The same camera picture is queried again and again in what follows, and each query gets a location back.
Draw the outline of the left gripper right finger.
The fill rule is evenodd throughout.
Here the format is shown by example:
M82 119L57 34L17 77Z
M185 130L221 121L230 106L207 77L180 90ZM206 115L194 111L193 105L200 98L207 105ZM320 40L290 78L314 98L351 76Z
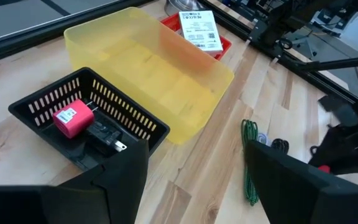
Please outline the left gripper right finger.
M312 223L328 173L257 141L245 146L246 165L270 223Z

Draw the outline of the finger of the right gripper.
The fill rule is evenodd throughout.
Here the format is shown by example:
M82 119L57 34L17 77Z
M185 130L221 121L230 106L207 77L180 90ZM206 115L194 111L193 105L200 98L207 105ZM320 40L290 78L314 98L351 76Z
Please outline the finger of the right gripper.
M358 173L358 125L330 126L323 141L310 147L314 167L328 166L334 175Z

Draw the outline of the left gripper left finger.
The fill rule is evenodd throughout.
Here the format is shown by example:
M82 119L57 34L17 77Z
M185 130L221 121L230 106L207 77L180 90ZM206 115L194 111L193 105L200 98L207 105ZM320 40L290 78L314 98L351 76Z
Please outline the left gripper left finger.
M148 164L149 144L143 139L62 185L80 190L101 190L111 223L134 223Z

